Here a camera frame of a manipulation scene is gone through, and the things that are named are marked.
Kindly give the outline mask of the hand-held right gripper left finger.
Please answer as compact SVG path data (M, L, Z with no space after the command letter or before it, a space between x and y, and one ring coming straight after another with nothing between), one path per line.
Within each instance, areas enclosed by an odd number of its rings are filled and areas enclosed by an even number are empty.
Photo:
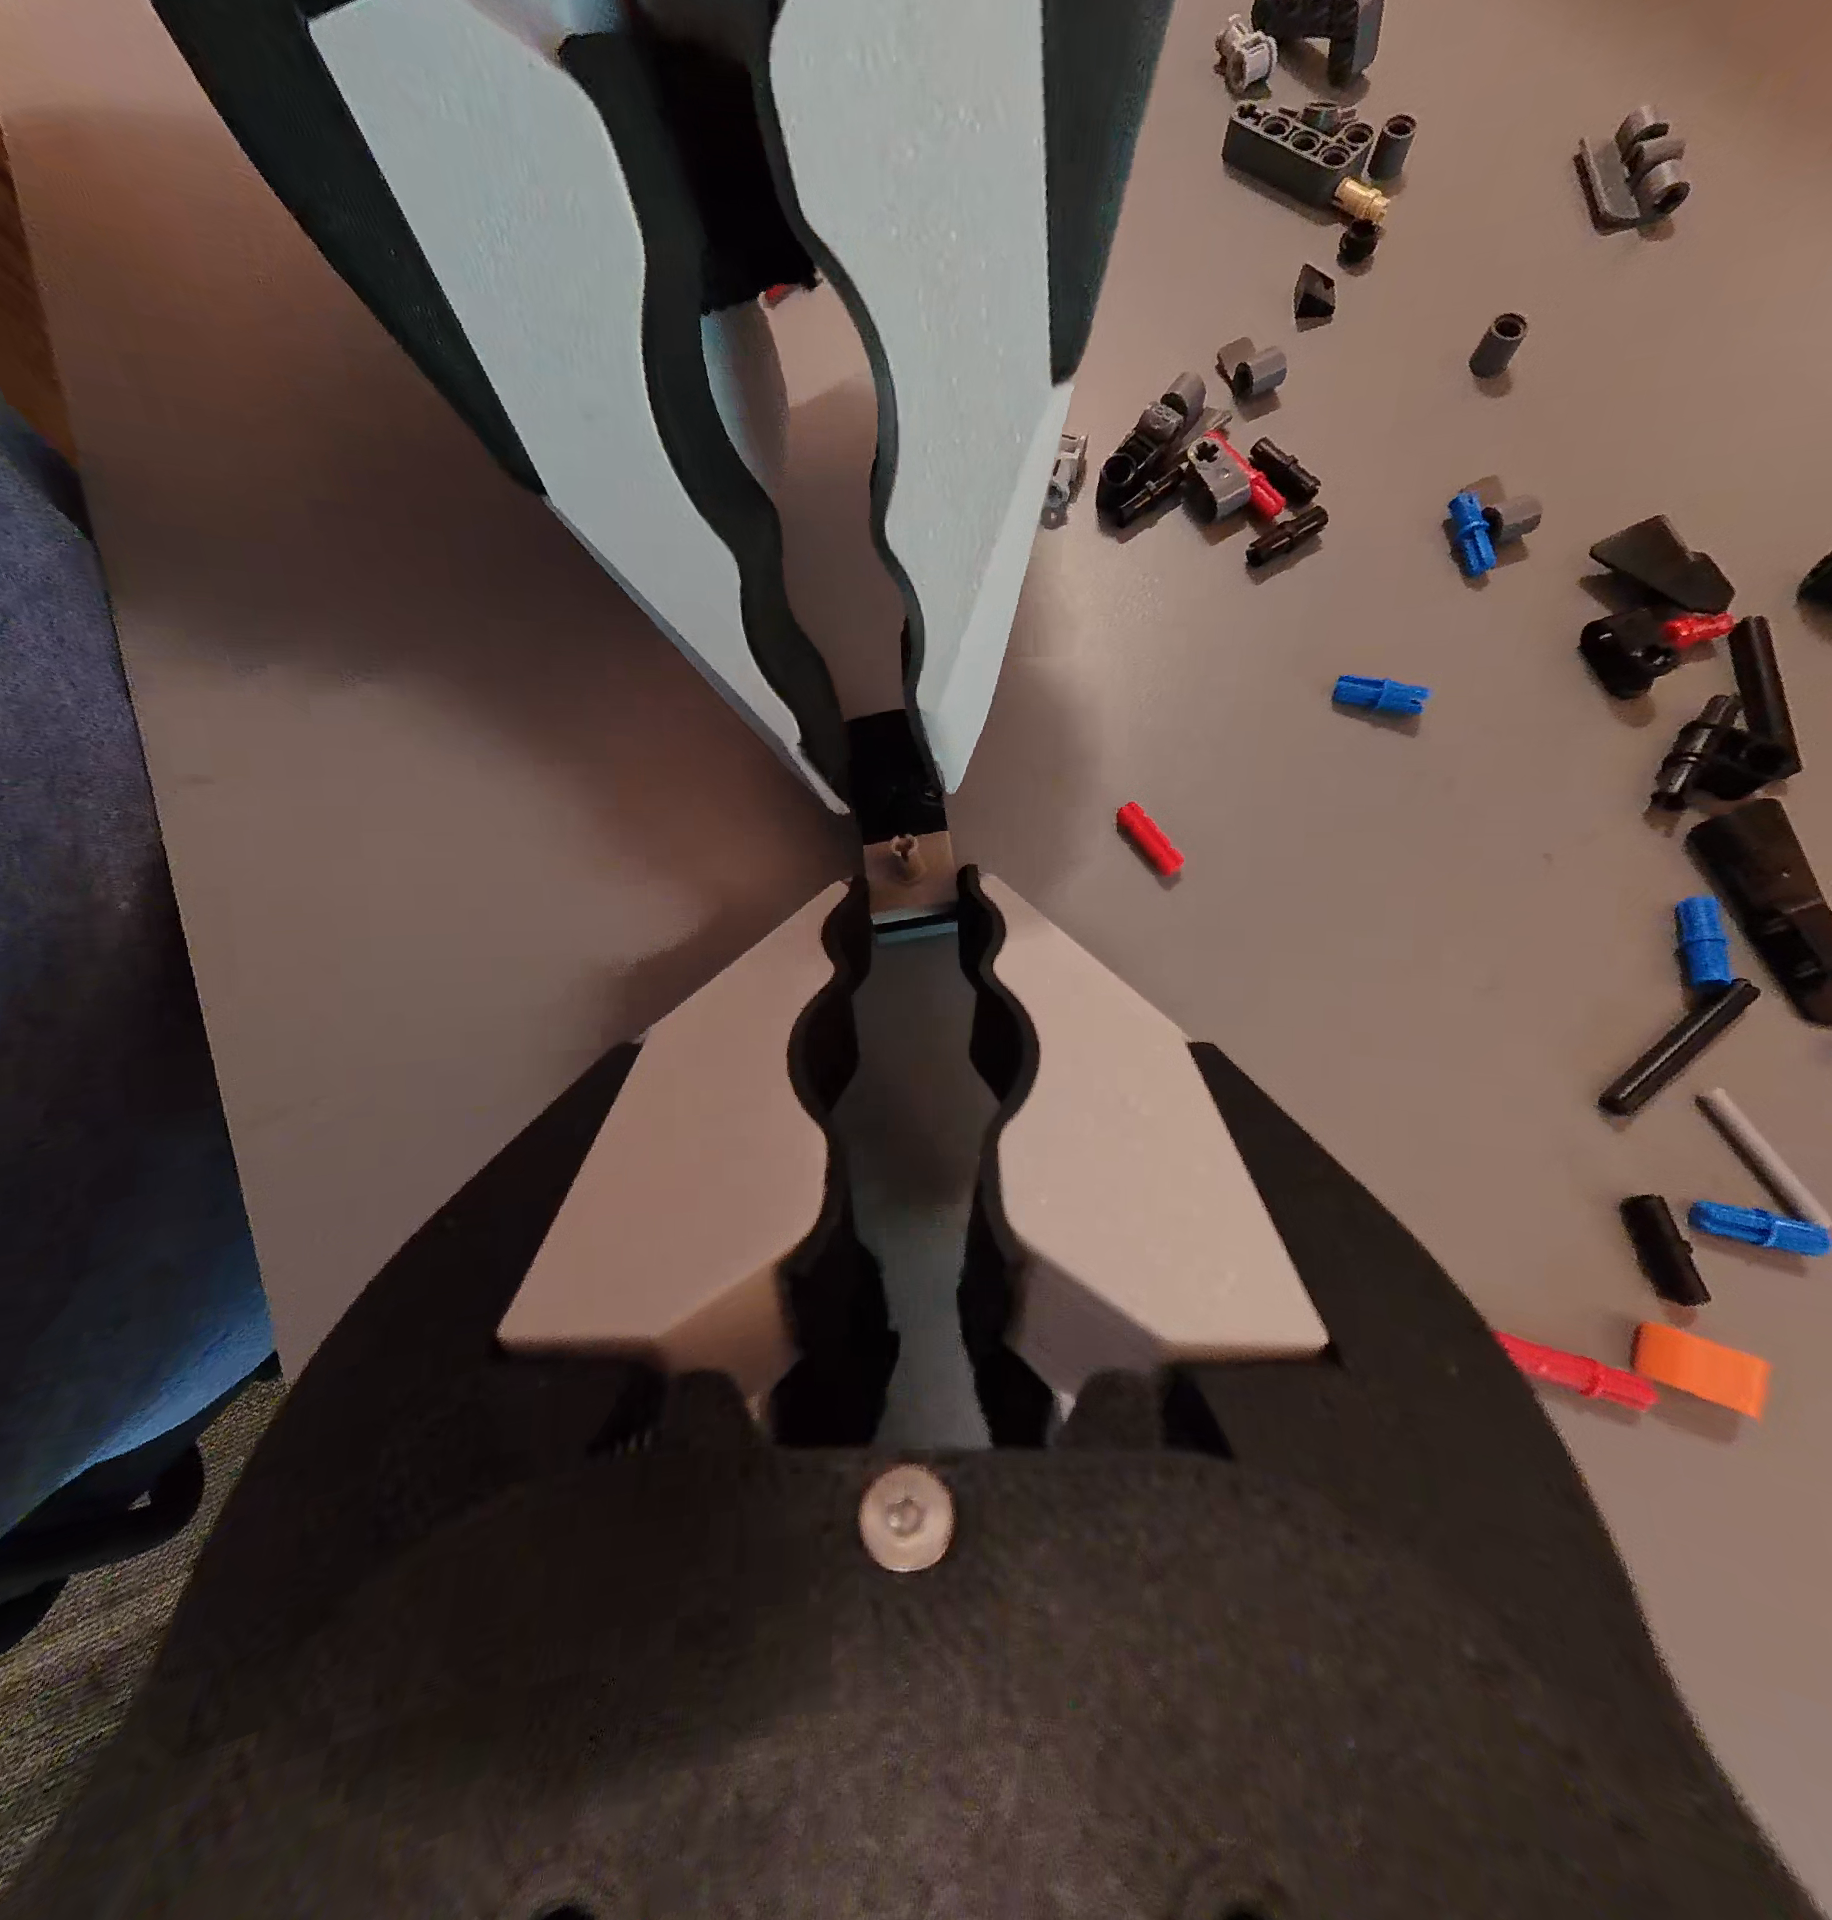
M866 885L808 900L647 1028L505 1309L512 1355L718 1373L783 1442L881 1427L881 1267L835 1111L872 961Z

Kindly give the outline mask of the long red lego axle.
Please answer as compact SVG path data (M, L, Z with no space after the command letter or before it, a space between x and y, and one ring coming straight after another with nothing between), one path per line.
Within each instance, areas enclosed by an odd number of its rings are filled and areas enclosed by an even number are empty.
M1648 1412L1655 1405L1655 1389L1641 1373L1501 1331L1493 1336L1525 1379L1618 1409Z

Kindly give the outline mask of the dark grey angled lego beam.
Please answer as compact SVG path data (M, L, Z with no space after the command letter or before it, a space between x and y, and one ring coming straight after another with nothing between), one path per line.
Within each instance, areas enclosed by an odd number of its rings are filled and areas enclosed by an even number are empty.
M1242 100L1221 144L1226 168L1304 205L1331 207L1344 180L1365 180L1378 129L1354 108Z

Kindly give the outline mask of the orange lego piece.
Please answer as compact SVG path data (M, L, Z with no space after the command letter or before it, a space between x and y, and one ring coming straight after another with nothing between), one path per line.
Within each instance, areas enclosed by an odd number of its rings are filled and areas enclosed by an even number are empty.
M1689 1328L1646 1319L1630 1348L1633 1372L1676 1395L1758 1421L1767 1405L1767 1358L1723 1345Z

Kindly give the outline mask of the cluster of dark lego connectors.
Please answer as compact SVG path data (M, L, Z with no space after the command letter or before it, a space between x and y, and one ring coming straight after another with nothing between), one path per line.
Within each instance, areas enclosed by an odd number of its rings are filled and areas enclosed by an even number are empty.
M1216 537L1246 536L1245 567L1263 571L1288 563L1329 532L1322 481L1310 466L1270 434L1242 440L1239 418L1211 405L1201 375L1185 370L1167 380L1144 406L1136 427L1104 460L1097 477L1097 518L1115 534L1128 534L1151 515L1179 509ZM1211 434L1234 440L1285 494L1285 509L1263 523L1240 509L1216 520L1213 496L1200 477L1200 460Z

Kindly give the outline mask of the pile of black lego pieces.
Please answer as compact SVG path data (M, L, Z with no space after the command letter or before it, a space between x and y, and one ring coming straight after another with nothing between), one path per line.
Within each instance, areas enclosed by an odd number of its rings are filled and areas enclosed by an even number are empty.
M1794 1010L1832 1028L1832 903L1787 806L1767 791L1802 770L1767 619L1734 613L1726 571L1689 545L1666 515L1648 515L1595 540L1589 558L1635 592L1621 610L1588 620L1576 633L1576 656L1603 691L1620 703L1639 700L1681 657L1716 641L1726 644L1730 676L1728 691L1698 707L1676 733L1651 779L1648 806L1658 817L1678 818L1692 806L1713 804L1690 826L1689 847L1716 890L1674 907L1685 1008L1601 1091L1601 1113L1623 1120L1676 1087L1758 998L1757 985L1730 965L1725 912ZM1832 613L1832 550L1802 577L1798 600ZM1697 1095L1697 1105L1782 1209L1725 1211L1695 1201L1697 1231L1800 1258L1830 1250L1832 1229L1815 1198L1734 1100L1711 1089ZM1705 1304L1707 1284L1668 1201L1635 1193L1620 1201L1620 1214L1655 1295L1678 1306Z

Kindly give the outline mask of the dark grey curved lego brick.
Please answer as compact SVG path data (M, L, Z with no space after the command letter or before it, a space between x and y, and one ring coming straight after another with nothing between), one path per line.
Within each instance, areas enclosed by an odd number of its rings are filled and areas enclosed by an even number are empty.
M1380 50L1384 1L1253 1L1251 24L1277 44L1322 42L1325 78L1358 84Z

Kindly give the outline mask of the blue pin with grey connector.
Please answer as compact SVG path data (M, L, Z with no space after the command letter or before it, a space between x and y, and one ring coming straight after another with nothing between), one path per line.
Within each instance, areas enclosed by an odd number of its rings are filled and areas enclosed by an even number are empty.
M1495 487L1455 492L1444 526L1458 577L1472 585L1486 579L1538 532L1542 518L1545 503L1531 492L1497 492Z

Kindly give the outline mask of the grey double lego connector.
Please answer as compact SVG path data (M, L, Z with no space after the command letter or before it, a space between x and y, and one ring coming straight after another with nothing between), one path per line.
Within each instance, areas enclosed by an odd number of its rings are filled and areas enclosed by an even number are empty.
M1655 108L1641 105L1603 138L1575 149L1576 180L1601 234L1648 228L1674 219L1692 193L1685 140Z

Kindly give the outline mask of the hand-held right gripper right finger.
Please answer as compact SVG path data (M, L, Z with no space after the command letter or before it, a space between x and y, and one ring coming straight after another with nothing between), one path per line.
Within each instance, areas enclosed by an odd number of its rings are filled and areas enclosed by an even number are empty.
M1045 1442L1105 1373L1304 1361L1329 1331L1190 1042L972 870L972 1379L991 1442Z

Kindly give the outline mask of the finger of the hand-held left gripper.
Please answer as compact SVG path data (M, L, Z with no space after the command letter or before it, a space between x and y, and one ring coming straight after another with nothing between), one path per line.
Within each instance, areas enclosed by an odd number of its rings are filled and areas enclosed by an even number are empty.
M848 750L765 479L715 405L702 227L640 42L533 12L362 1L309 37L544 502L830 810Z
M944 791L977 752L1069 387L1052 376L1043 9L787 1L769 98L879 395L870 523Z

